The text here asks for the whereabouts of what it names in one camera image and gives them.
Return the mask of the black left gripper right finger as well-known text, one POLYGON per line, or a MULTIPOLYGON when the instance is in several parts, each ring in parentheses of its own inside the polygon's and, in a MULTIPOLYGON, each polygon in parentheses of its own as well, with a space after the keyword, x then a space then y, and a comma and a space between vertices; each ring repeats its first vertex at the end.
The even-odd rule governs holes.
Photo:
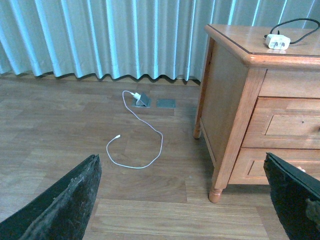
POLYGON ((268 152, 263 165, 270 198, 291 240, 320 238, 320 181, 268 152))

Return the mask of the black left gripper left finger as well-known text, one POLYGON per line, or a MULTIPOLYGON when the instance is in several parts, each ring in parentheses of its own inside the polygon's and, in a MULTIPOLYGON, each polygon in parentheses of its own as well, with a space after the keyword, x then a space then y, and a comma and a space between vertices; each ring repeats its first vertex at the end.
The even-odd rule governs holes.
POLYGON ((102 175, 90 155, 25 207, 0 223, 2 240, 81 240, 102 175))

